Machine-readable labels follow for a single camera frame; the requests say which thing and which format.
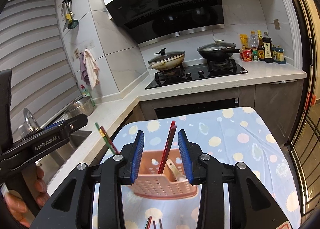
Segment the gas stove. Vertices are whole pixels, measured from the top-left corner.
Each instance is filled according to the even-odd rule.
[[[194,80],[229,76],[248,73],[243,67],[236,63],[234,59],[228,59],[223,64],[208,62],[189,67],[180,65],[177,68],[155,73],[155,79],[146,89],[184,83]]]

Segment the green chopstick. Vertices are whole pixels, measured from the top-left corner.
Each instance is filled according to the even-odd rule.
[[[109,141],[107,140],[106,136],[104,135],[103,131],[100,129],[100,126],[98,125],[97,122],[94,123],[95,126],[97,127],[100,135],[102,136],[104,142],[106,143],[106,145],[108,146],[108,148],[110,149],[110,151],[113,153],[113,155],[116,155],[115,150],[113,149],[113,147],[110,145]]]

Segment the range hood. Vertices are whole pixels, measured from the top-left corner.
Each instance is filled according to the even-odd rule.
[[[222,0],[113,0],[115,23],[140,47],[214,28],[224,28]]]

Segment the sink faucet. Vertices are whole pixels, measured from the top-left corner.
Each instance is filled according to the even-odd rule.
[[[30,112],[30,110],[28,108],[24,108],[23,117],[24,117],[30,131],[34,131],[34,130],[38,131],[41,129],[41,127],[37,123],[36,119],[33,117],[33,114]]]

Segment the purple towel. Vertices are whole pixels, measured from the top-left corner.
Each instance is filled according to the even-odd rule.
[[[87,73],[87,68],[85,64],[83,63],[83,54],[80,53],[80,75],[81,75],[81,80],[83,80],[88,86],[90,86],[90,81],[89,81],[89,76]]]

